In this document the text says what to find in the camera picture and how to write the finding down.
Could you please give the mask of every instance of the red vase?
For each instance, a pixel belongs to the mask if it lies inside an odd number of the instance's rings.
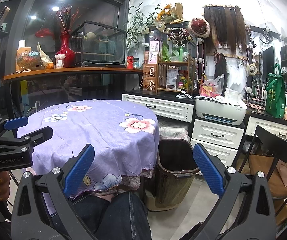
[[[75,61],[75,53],[69,48],[69,38],[70,34],[64,33],[60,36],[61,39],[61,49],[56,53],[66,55],[63,63],[63,67],[73,67]]]

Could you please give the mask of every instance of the red hat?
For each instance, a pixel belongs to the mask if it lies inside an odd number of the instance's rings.
[[[210,35],[210,25],[203,18],[193,18],[189,22],[189,29],[197,37],[208,38]]]

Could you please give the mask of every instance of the green tote bag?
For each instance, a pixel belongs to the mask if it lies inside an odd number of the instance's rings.
[[[281,73],[280,65],[275,64]],[[283,118],[285,115],[285,83],[283,76],[269,73],[267,86],[266,112],[275,118]]]

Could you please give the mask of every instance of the red can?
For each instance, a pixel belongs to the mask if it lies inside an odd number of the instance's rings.
[[[133,61],[134,61],[133,56],[127,56],[127,68],[128,69],[133,69]]]

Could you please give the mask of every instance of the printer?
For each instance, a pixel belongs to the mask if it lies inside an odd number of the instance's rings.
[[[199,118],[238,126],[245,117],[246,109],[209,99],[196,98],[196,112]]]

